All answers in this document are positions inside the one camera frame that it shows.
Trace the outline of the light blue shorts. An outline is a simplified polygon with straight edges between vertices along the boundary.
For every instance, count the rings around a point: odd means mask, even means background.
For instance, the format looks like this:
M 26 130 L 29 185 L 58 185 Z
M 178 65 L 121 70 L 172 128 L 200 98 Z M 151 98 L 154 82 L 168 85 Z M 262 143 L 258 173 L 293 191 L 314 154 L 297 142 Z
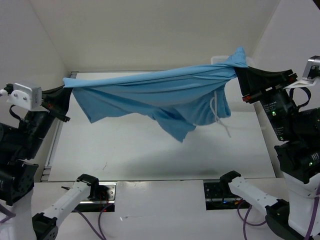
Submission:
M 182 142 L 198 126 L 222 124 L 231 116 L 226 84 L 236 68 L 246 69 L 242 47 L 225 61 L 121 77 L 84 80 L 64 78 L 91 123 L 140 114 Z

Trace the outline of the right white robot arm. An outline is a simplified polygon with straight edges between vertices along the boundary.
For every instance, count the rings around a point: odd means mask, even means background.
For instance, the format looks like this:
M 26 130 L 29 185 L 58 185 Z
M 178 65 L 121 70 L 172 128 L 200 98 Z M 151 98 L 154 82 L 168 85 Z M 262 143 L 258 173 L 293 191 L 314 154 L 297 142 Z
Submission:
M 307 110 L 304 104 L 294 102 L 298 80 L 291 70 L 237 67 L 235 73 L 243 101 L 260 102 L 282 142 L 275 151 L 289 199 L 263 192 L 236 171 L 220 177 L 219 191 L 225 197 L 234 194 L 256 208 L 278 237 L 311 240 L 320 233 L 320 110 Z

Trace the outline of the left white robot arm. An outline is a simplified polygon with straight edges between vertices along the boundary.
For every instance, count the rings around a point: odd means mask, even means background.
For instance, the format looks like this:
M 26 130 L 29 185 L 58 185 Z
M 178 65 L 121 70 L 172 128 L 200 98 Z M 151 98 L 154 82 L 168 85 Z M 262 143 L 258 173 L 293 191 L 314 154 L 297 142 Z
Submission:
M 54 240 L 66 217 L 85 198 L 100 194 L 99 180 L 82 174 L 52 206 L 32 214 L 34 176 L 32 164 L 53 122 L 68 122 L 72 89 L 60 86 L 42 90 L 32 84 L 7 84 L 0 95 L 11 107 L 27 110 L 18 127 L 0 126 L 0 237 L 3 240 Z

